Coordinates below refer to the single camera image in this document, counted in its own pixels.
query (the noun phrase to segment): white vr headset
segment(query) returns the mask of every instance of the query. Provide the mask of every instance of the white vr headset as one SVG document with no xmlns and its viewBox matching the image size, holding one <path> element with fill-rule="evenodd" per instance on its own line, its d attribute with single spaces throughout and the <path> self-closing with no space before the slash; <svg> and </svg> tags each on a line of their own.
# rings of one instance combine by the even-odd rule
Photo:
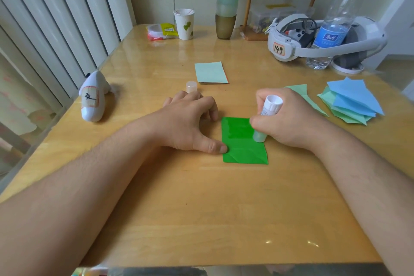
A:
<svg viewBox="0 0 414 276">
<path fill-rule="evenodd" d="M 312 45 L 323 20 L 314 21 L 306 15 L 292 14 L 279 23 L 276 18 L 267 28 L 267 48 L 277 60 L 291 61 L 297 57 L 334 57 L 364 52 L 365 59 L 387 44 L 385 32 L 368 17 L 357 17 L 342 45 L 329 48 L 308 48 Z"/>
</svg>

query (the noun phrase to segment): hand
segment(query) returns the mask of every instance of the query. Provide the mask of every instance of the hand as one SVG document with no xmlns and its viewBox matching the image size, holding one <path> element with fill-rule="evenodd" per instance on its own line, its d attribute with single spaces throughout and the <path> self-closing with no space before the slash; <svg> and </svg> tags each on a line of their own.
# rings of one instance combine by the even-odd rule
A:
<svg viewBox="0 0 414 276">
<path fill-rule="evenodd" d="M 283 105 L 274 116 L 260 116 L 268 95 L 280 96 Z M 264 88 L 257 91 L 256 99 L 258 115 L 250 118 L 250 124 L 280 143 L 311 151 L 326 125 L 331 124 L 290 88 Z"/>
<path fill-rule="evenodd" d="M 227 146 L 200 132 L 203 114 L 217 121 L 219 111 L 213 97 L 203 97 L 199 92 L 190 94 L 179 91 L 174 98 L 168 97 L 163 108 L 143 118 L 154 127 L 158 143 L 178 150 L 198 150 L 211 154 L 227 152 Z"/>
</svg>

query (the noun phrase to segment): tabletop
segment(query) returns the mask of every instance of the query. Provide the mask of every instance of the tabletop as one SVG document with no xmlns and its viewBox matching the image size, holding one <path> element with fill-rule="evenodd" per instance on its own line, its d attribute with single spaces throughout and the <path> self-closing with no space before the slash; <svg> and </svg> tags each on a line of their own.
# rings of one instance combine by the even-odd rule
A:
<svg viewBox="0 0 414 276">
<path fill-rule="evenodd" d="M 344 75 L 283 63 L 265 42 L 238 33 L 217 39 L 214 27 L 195 27 L 194 40 L 150 42 L 135 26 L 103 66 L 116 94 L 106 95 L 101 122 L 81 118 L 79 98 L 0 196 L 3 201 L 75 159 L 126 123 L 157 110 L 165 97 L 196 80 L 194 63 L 222 61 L 229 84 L 199 85 L 221 116 L 256 113 L 255 92 L 308 84 L 308 95 L 330 117 L 413 176 L 414 107 L 377 76 L 362 78 L 385 116 L 345 124 L 316 96 Z M 221 139 L 220 122 L 203 131 Z M 82 265 L 208 266 L 262 263 L 380 262 L 321 162 L 310 152 L 272 138 L 269 164 L 224 163 L 221 155 L 161 148 L 153 153 L 119 200 Z"/>
</svg>

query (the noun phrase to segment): green paper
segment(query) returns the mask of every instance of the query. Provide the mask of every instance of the green paper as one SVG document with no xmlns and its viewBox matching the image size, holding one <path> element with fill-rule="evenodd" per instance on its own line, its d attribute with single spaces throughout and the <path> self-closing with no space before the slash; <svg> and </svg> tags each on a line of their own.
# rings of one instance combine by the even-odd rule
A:
<svg viewBox="0 0 414 276">
<path fill-rule="evenodd" d="M 224 117 L 221 119 L 221 141 L 227 147 L 225 163 L 268 165 L 264 143 L 253 140 L 254 130 L 249 118 Z"/>
<path fill-rule="evenodd" d="M 365 116 L 363 114 L 358 114 L 357 112 L 354 112 L 346 108 L 333 106 L 336 93 L 332 92 L 328 86 L 325 87 L 322 94 L 318 94 L 317 96 L 319 96 L 319 98 L 322 99 L 322 101 L 331 109 L 334 116 L 341 118 L 347 123 L 361 123 L 361 124 L 366 125 L 366 122 L 372 118 L 371 116 Z"/>
<path fill-rule="evenodd" d="M 199 83 L 228 83 L 221 61 L 194 65 Z"/>
<path fill-rule="evenodd" d="M 305 101 L 307 101 L 313 108 L 315 108 L 317 111 L 319 111 L 321 114 L 323 114 L 326 117 L 329 117 L 326 112 L 324 112 L 313 100 L 310 99 L 308 96 L 308 85 L 307 84 L 300 84 L 300 85 L 291 85 L 291 86 L 285 86 L 286 88 L 290 88 L 294 90 L 296 93 L 298 93 L 300 96 L 302 96 Z"/>
</svg>

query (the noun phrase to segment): person's left arm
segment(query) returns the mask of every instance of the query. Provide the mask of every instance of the person's left arm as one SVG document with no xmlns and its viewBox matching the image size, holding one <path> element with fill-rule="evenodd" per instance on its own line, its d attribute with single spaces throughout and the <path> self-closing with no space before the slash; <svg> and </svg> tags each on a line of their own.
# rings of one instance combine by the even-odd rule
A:
<svg viewBox="0 0 414 276">
<path fill-rule="evenodd" d="M 129 123 L 98 146 L 0 204 L 0 266 L 5 275 L 67 276 L 99 234 L 148 154 L 158 146 L 224 153 L 199 131 L 212 97 L 181 91 L 159 111 Z"/>
</svg>

